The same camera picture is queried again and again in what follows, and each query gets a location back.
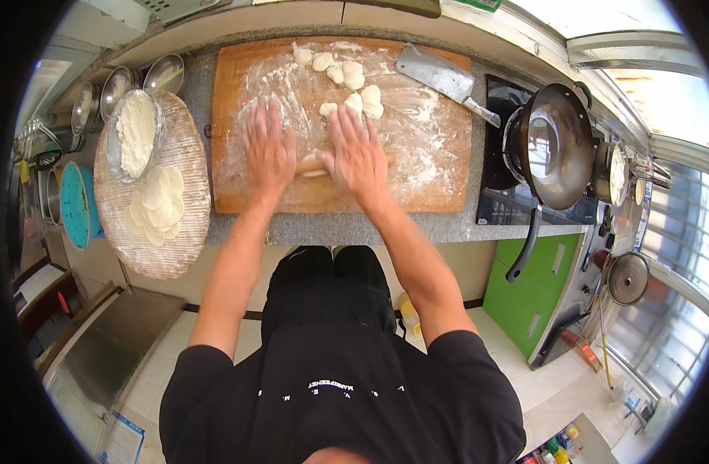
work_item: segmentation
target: black t-shirt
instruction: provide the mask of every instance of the black t-shirt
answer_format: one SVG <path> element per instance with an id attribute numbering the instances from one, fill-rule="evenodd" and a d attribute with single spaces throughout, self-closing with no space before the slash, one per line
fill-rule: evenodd
<path id="1" fill-rule="evenodd" d="M 167 462 L 295 462 L 338 447 L 375 464 L 513 462 L 522 410 L 474 333 L 425 355 L 356 322 L 277 329 L 237 366 L 208 346 L 179 355 L 162 400 Z"/>

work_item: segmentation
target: flour in bowl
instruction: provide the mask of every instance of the flour in bowl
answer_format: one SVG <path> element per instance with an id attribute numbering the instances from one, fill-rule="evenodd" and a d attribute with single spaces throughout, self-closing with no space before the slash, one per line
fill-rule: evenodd
<path id="1" fill-rule="evenodd" d="M 122 155 L 120 167 L 130 177 L 140 177 L 153 150 L 155 124 L 153 108 L 146 95 L 130 95 L 120 110 L 116 124 Z"/>

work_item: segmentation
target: black shorts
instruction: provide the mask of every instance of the black shorts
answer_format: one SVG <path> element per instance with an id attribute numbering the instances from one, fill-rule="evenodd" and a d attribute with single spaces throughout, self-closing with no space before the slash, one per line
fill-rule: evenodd
<path id="1" fill-rule="evenodd" d="M 300 246 L 280 260 L 262 313 L 262 344 L 285 325 L 360 322 L 395 332 L 386 275 L 369 246 Z"/>

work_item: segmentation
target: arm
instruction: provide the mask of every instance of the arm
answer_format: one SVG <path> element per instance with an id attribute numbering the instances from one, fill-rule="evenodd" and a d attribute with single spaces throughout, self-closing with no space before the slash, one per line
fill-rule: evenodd
<path id="1" fill-rule="evenodd" d="M 286 131 L 283 137 L 277 106 L 270 103 L 268 115 L 266 102 L 260 100 L 249 119 L 242 132 L 251 201 L 230 228 L 208 275 L 189 344 L 210 345 L 231 359 L 257 283 L 267 225 L 295 175 L 295 132 Z"/>
<path id="2" fill-rule="evenodd" d="M 367 120 L 366 130 L 359 116 L 341 106 L 331 114 L 329 128 L 336 156 L 319 153 L 319 159 L 383 237 L 398 281 L 419 313 L 426 346 L 452 330 L 478 334 L 452 271 L 390 194 L 386 157 L 372 121 Z"/>

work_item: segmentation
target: wooden cutting board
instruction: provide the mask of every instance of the wooden cutting board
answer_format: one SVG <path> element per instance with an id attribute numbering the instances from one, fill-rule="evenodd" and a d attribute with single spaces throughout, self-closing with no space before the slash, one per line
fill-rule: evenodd
<path id="1" fill-rule="evenodd" d="M 120 261 L 149 278 L 177 278 L 187 272 L 202 249 L 210 226 L 211 194 L 205 147 L 184 102 L 163 90 L 151 90 L 164 114 L 165 137 L 156 164 L 173 165 L 182 172 L 184 216 L 179 235 L 163 246 L 151 244 L 145 235 L 134 237 L 125 226 L 125 207 L 136 184 L 115 180 L 105 157 L 105 125 L 97 142 L 94 159 L 94 197 L 99 219 L 110 246 Z"/>
<path id="2" fill-rule="evenodd" d="M 240 123 L 249 107 L 266 97 L 281 107 L 283 128 L 297 131 L 298 161 L 314 149 L 331 151 L 328 125 L 318 115 L 322 103 L 342 105 L 351 91 L 326 72 L 297 65 L 293 47 L 329 51 L 335 61 L 358 61 L 365 86 L 383 92 L 383 117 L 375 121 L 387 153 L 396 155 L 388 184 L 409 212 L 460 212 L 465 206 L 470 164 L 470 112 L 435 90 L 396 73 L 404 42 L 361 37 L 287 37 L 248 42 L 220 50 L 213 94 L 211 159 L 215 209 L 239 213 L 251 191 L 245 173 Z M 470 72 L 470 59 L 433 50 Z M 354 200 L 337 190 L 329 176 L 296 177 L 278 212 L 356 212 Z"/>

